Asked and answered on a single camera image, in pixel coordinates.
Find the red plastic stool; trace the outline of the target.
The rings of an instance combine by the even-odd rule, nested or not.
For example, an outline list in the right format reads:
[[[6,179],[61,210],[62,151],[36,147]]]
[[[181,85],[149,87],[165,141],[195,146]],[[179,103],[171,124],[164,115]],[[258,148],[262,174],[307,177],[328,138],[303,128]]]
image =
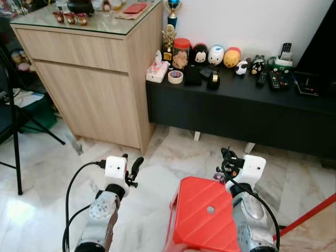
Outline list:
[[[183,178],[170,204],[163,252],[240,252],[232,199],[220,182]]]

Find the black tape dispenser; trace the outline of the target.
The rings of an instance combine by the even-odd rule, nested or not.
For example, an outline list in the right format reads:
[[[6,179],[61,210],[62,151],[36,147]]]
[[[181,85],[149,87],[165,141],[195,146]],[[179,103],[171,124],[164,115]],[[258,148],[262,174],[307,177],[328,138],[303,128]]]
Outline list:
[[[212,70],[211,74],[209,74],[206,89],[217,90],[219,87],[220,87],[220,77],[218,74],[218,70]]]

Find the black remote control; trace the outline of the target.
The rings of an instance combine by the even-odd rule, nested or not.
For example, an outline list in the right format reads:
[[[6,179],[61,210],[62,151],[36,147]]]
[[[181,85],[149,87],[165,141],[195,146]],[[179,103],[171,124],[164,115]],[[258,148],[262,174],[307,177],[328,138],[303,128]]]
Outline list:
[[[292,82],[292,77],[288,73],[285,73],[285,74],[280,73],[278,77],[278,81],[279,81],[280,89],[288,89],[290,86],[290,83]]]
[[[268,72],[266,71],[260,72],[259,76],[257,77],[257,81],[255,82],[255,86],[263,87],[267,82],[268,76],[269,76]]]
[[[273,70],[269,70],[268,74],[269,74],[269,88],[271,89],[271,91],[279,91],[282,87],[281,81],[279,79],[280,73]]]

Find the black rectangular case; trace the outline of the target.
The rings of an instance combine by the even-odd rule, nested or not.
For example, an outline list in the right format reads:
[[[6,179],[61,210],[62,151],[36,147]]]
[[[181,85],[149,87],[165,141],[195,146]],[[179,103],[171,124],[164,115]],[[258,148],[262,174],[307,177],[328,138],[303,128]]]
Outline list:
[[[187,65],[184,69],[183,84],[184,86],[201,86],[202,76],[200,70],[202,68],[195,65]]]

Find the pink tissue box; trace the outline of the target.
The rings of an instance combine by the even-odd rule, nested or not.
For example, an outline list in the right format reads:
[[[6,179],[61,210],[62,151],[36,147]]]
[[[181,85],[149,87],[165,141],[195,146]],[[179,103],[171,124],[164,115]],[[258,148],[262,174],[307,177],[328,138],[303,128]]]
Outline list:
[[[161,51],[157,50],[152,65],[146,71],[145,79],[151,82],[162,82],[168,67],[170,67],[170,62],[163,60]]]

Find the white tape roll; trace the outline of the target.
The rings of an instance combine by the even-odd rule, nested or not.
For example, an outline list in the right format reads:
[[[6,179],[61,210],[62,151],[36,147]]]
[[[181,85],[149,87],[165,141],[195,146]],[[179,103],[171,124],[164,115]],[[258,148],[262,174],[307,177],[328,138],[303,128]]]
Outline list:
[[[171,70],[166,76],[170,83],[180,84],[183,82],[184,74],[181,70]]]

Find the green bag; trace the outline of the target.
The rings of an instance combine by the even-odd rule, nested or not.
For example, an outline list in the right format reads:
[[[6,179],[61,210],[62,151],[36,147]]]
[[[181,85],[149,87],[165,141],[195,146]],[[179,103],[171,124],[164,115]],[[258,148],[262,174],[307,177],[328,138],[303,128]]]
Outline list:
[[[27,115],[30,115],[37,123],[29,120],[24,127],[29,132],[38,132],[41,128],[38,123],[44,128],[51,130],[57,124],[57,116],[55,115],[54,104],[48,94],[33,93],[31,96],[22,98],[20,108]]]

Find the yellow bear plush toy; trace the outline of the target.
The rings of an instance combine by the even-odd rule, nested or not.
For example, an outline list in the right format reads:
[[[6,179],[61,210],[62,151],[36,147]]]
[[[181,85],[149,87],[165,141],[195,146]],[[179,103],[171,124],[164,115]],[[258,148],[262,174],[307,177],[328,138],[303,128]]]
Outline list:
[[[229,69],[237,66],[237,64],[240,61],[240,57],[242,56],[241,53],[242,52],[240,48],[238,47],[228,48],[223,55],[223,60],[222,60],[223,66]]]

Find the white plush toy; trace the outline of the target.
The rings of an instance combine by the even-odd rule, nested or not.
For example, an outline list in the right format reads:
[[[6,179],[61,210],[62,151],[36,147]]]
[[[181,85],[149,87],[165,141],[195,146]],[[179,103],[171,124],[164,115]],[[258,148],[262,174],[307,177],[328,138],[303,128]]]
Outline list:
[[[225,55],[225,49],[221,45],[214,45],[208,51],[208,63],[212,67],[220,65]]]

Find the black flat device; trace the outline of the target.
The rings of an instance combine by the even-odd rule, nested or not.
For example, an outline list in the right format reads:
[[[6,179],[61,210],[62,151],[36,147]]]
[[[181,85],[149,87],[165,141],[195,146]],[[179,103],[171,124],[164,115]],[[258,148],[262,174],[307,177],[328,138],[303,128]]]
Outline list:
[[[295,91],[300,96],[318,97],[321,94],[319,84],[321,77],[319,75],[307,72],[293,72],[295,81]]]

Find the red lid snack jar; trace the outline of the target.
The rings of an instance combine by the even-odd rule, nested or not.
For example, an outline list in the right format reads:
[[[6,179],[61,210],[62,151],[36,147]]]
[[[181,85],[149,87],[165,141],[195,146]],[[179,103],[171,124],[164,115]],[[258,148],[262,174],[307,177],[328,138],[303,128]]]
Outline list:
[[[175,69],[184,69],[188,65],[191,48],[191,41],[186,38],[173,41],[172,65]]]

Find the black television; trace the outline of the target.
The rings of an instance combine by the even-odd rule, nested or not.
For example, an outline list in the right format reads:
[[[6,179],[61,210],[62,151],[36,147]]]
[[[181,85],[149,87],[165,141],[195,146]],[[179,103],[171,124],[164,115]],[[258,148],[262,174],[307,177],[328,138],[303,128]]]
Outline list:
[[[331,0],[330,3],[324,19],[295,68],[299,72],[321,76],[332,76],[335,72],[336,2]]]

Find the red packet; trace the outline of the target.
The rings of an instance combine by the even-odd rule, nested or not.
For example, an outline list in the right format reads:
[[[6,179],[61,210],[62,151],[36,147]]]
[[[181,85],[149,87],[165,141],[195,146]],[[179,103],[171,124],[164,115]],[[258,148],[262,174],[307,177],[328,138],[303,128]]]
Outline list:
[[[133,3],[123,10],[123,14],[140,14],[147,6],[146,2]]]

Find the black bowl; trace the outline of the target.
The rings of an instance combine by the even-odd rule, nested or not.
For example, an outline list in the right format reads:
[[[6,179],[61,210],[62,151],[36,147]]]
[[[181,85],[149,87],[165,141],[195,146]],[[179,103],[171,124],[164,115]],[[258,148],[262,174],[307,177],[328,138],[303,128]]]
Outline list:
[[[91,16],[95,11],[92,0],[68,0],[67,7],[74,14],[87,14]]]

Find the blue globe trophy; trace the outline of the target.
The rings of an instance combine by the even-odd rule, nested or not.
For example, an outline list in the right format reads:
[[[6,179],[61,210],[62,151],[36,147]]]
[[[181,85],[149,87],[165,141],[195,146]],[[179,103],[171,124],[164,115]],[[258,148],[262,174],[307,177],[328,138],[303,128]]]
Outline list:
[[[168,12],[166,22],[173,27],[177,27],[177,12],[182,7],[182,0],[163,0],[163,4]]]

